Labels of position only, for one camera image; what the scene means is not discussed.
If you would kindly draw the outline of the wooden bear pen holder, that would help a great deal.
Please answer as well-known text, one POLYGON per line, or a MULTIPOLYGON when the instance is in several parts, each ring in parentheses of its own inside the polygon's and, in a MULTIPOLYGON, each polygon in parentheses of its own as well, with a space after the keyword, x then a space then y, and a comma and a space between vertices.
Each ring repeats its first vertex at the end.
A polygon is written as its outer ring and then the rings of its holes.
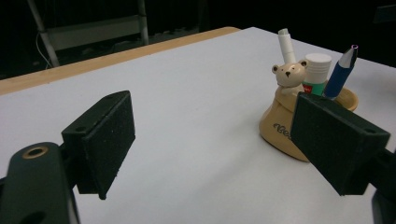
POLYGON ((291 122, 299 92, 304 92, 303 81, 308 76, 310 62, 300 60, 297 63, 274 65, 277 89, 272 104, 263 113, 259 124, 260 135, 271 146, 299 160, 308 162, 308 158, 291 141, 291 122))

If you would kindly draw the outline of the green and white glue stick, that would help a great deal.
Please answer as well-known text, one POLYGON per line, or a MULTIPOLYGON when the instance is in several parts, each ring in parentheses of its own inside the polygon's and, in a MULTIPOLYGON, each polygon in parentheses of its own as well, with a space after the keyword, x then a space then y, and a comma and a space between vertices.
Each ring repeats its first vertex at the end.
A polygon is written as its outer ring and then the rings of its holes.
POLYGON ((309 53, 304 58, 307 61, 306 77, 303 82, 304 91, 321 95, 325 88, 332 57, 324 53, 309 53))

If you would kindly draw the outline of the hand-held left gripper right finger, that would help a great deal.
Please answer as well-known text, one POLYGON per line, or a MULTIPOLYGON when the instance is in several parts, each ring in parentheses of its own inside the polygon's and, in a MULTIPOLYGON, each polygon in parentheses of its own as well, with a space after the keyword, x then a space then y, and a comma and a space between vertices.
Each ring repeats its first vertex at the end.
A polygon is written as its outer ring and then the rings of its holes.
POLYGON ((301 92, 290 136, 339 195, 362 195, 374 186, 374 224, 396 224, 396 150, 386 149, 390 133, 330 99, 301 92))

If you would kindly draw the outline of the white metal stand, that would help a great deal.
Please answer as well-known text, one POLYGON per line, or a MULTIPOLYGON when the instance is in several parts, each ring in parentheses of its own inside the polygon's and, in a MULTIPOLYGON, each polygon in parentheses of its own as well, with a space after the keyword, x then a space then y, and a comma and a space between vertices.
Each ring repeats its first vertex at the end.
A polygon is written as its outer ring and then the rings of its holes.
POLYGON ((39 15, 35 0, 27 0, 38 34, 49 55, 45 58, 47 64, 52 67, 60 65, 56 55, 57 50, 71 49, 127 35, 140 34, 142 45, 148 45, 149 29, 145 0, 135 1, 138 13, 133 16, 47 29, 39 15))

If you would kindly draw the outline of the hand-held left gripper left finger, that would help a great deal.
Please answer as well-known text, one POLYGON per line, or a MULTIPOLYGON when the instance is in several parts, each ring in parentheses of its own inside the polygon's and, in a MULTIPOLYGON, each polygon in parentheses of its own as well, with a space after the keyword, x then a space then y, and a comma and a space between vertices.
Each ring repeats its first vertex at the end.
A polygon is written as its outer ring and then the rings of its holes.
POLYGON ((0 179, 0 224, 80 224, 73 189, 104 200, 135 140, 131 93, 103 97, 62 137, 11 157, 0 179))

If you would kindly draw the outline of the blue pen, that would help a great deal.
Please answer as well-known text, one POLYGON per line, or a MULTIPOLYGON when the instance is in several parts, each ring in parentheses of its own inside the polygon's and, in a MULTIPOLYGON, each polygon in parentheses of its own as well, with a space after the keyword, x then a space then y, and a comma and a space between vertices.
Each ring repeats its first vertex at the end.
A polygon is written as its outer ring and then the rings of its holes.
POLYGON ((332 74, 322 93, 323 97, 334 100, 343 89, 347 78, 352 72, 357 60, 358 45, 352 45, 337 61, 332 74))

